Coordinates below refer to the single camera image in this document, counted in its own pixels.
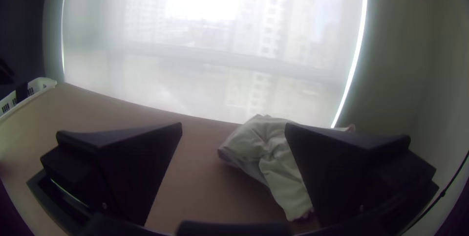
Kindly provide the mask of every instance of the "wall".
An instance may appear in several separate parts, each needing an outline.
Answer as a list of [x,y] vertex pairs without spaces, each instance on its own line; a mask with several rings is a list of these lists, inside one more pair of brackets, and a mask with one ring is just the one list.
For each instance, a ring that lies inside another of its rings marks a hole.
[[0,58],[15,76],[0,85],[0,99],[19,85],[44,76],[42,20],[44,0],[0,0]]
[[63,0],[44,0],[43,54],[48,78],[64,81],[62,64],[62,3]]
[[338,126],[410,132],[427,84],[434,0],[368,0],[362,50]]
[[[436,167],[433,180],[441,191],[469,150],[469,0],[436,3],[436,62],[412,127],[410,149]],[[406,235],[433,235],[457,201],[468,176],[469,162],[446,196]]]

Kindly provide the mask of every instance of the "wooden desk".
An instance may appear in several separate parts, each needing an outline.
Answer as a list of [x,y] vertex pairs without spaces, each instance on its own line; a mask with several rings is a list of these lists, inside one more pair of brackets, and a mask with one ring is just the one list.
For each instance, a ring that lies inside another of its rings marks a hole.
[[[263,185],[218,159],[216,149],[236,124],[143,107],[69,84],[44,93],[0,125],[0,177],[35,235],[65,235],[26,185],[42,169],[39,158],[57,145],[55,133],[173,122],[182,122],[183,136],[146,227],[172,234],[184,219],[227,223],[286,220]],[[316,221],[292,223],[295,233],[318,227]]]

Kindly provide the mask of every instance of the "plastic basket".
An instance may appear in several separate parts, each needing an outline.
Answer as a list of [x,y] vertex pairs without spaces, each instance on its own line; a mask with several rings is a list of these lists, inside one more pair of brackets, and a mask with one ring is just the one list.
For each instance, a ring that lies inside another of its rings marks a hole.
[[16,100],[16,91],[11,92],[0,101],[0,122],[5,119],[8,114],[11,114],[14,110],[28,103],[45,91],[54,88],[55,85],[57,85],[57,81],[50,78],[36,78],[32,80],[28,83],[28,97],[20,103]]

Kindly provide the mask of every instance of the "white cloth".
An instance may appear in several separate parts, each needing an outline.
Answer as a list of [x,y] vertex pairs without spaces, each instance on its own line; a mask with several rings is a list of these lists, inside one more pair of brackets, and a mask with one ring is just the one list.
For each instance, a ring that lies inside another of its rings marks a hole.
[[[314,209],[285,138],[287,122],[291,121],[256,115],[227,138],[218,155],[227,164],[241,168],[268,186],[291,221],[307,216]],[[354,131],[354,126],[340,130]]]

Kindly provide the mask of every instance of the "white curtain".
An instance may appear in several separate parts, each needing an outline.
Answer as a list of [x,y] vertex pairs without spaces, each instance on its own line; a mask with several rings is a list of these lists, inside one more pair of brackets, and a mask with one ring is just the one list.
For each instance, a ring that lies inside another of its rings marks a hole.
[[358,57],[364,4],[64,0],[65,81],[197,117],[329,127]]

